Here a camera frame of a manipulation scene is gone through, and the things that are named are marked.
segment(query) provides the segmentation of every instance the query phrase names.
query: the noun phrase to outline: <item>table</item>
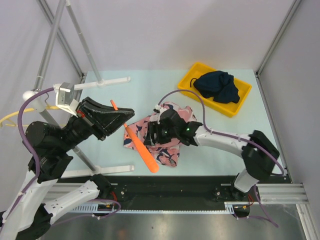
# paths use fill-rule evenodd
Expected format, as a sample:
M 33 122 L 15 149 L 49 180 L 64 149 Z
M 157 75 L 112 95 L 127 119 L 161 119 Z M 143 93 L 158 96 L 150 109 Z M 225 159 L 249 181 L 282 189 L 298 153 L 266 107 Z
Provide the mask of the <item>table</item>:
M 229 118 L 209 107 L 205 107 L 206 122 L 218 131 L 251 134 L 254 130 L 262 131 L 276 145 L 275 138 L 268 120 L 266 109 L 252 69 L 221 69 L 252 85 L 252 89 L 239 113 Z M 131 77 L 129 83 L 110 85 L 105 88 L 89 88 L 82 92 L 81 99 L 91 97 L 98 103 L 110 106 L 114 100 L 118 107 L 132 108 L 135 116 L 127 123 L 134 123 L 153 113 L 155 105 L 168 92 L 177 89 L 178 82 L 187 73 L 187 69 L 177 70 L 123 70 L 101 71 L 103 79 Z M 86 83 L 96 81 L 95 75 L 89 71 Z M 175 93 L 166 101 L 172 101 L 181 107 L 190 106 L 197 120 L 202 122 L 201 104 L 193 99 Z M 135 171 L 116 173 L 113 175 L 151 176 L 148 168 L 138 152 L 123 147 L 124 128 L 109 136 L 105 141 L 98 141 L 95 136 L 83 141 L 79 147 L 95 165 L 113 167 L 135 165 Z M 67 170 L 82 170 L 87 166 L 73 153 Z M 177 167 L 160 166 L 156 176 L 222 176 L 236 175 L 245 168 L 241 158 L 229 152 L 212 147 L 181 146 Z M 281 173 L 275 167 L 274 173 Z

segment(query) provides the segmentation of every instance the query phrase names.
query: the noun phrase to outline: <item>dark blue garment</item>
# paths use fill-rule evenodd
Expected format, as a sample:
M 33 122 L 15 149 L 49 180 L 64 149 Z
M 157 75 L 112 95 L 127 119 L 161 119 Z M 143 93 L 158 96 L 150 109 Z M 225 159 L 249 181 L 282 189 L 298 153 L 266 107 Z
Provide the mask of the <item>dark blue garment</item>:
M 234 83 L 234 76 L 224 71 L 208 72 L 196 79 L 193 86 L 204 98 L 213 97 L 213 101 L 217 103 L 228 104 L 233 102 L 237 104 L 240 100 L 239 90 Z

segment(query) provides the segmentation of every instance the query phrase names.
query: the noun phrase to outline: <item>gray wall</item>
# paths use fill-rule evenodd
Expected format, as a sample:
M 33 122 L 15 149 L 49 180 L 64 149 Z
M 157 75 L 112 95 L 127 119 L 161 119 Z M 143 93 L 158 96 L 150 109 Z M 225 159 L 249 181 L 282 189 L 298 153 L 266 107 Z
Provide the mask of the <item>gray wall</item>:
M 99 70 L 256 69 L 293 0 L 72 0 Z M 52 9 L 57 0 L 48 0 Z M 90 66 L 70 17 L 61 25 Z
M 320 223 L 320 1 L 305 0 L 261 75 L 293 179 Z
M 1 1 L 0 119 L 18 111 L 23 103 L 23 92 L 33 88 L 49 31 L 49 24 L 36 0 Z M 76 72 L 56 42 L 43 88 L 49 88 L 53 83 L 78 81 Z M 56 111 L 55 116 L 59 123 L 65 123 L 68 115 Z M 24 123 L 41 119 L 36 113 L 26 113 Z M 0 153 L 0 211 L 3 211 L 17 194 L 31 158 L 21 143 L 17 127 L 0 128 Z

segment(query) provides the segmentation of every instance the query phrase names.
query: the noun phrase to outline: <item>yellow tray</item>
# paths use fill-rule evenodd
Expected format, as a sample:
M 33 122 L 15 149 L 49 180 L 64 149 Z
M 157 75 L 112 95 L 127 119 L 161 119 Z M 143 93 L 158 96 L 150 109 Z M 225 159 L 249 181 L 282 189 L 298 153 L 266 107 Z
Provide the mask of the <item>yellow tray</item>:
M 241 106 L 244 104 L 244 101 L 246 100 L 252 86 L 249 83 L 246 83 L 246 82 L 241 81 L 237 78 L 234 78 L 234 84 L 235 84 L 236 88 L 239 90 L 238 95 L 240 97 L 240 100 L 238 103 L 215 102 L 215 101 L 213 101 L 213 97 L 210 97 L 210 98 L 202 97 L 200 92 L 194 87 L 193 84 L 190 87 L 191 79 L 193 79 L 193 78 L 198 79 L 202 75 L 209 73 L 209 72 L 214 72 L 214 71 L 216 71 L 214 68 L 209 67 L 207 65 L 204 65 L 203 63 L 196 62 L 190 68 L 190 70 L 187 72 L 187 74 L 184 76 L 184 78 L 179 82 L 178 88 L 194 91 L 195 93 L 199 94 L 199 96 L 202 98 L 202 100 L 206 106 L 208 106 L 209 108 L 212 108 L 212 109 L 231 118 L 239 112 L 239 110 L 240 110 Z M 181 93 L 183 95 L 186 95 L 186 96 L 200 102 L 199 99 L 197 98 L 197 96 L 195 96 L 191 92 L 182 91 Z

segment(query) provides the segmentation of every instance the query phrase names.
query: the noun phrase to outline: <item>pink patterned fabric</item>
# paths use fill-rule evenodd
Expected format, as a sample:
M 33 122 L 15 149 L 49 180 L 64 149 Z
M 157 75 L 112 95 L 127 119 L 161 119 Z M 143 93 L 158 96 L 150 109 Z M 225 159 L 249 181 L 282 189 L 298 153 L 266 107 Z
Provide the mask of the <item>pink patterned fabric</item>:
M 175 111 L 177 111 L 179 116 L 185 120 L 185 122 L 197 121 L 196 117 L 193 115 L 191 107 L 189 106 L 181 108 L 179 105 L 167 101 L 162 104 L 161 107 L 164 107 L 166 109 L 174 109 Z M 129 128 L 131 128 L 136 133 L 137 137 L 142 142 L 144 142 L 148 132 L 148 122 L 158 119 L 158 115 L 158 113 L 154 113 L 150 116 L 147 116 L 140 121 L 129 125 Z M 160 164 L 170 167 L 176 167 L 178 164 L 178 158 L 180 156 L 179 145 L 182 145 L 182 143 L 177 138 L 173 138 L 171 142 L 168 142 L 166 144 L 157 143 L 155 146 L 146 146 L 146 148 L 149 150 L 154 159 L 156 159 Z M 124 133 L 123 146 L 125 148 L 136 150 L 134 143 L 130 138 L 128 138 L 126 132 Z

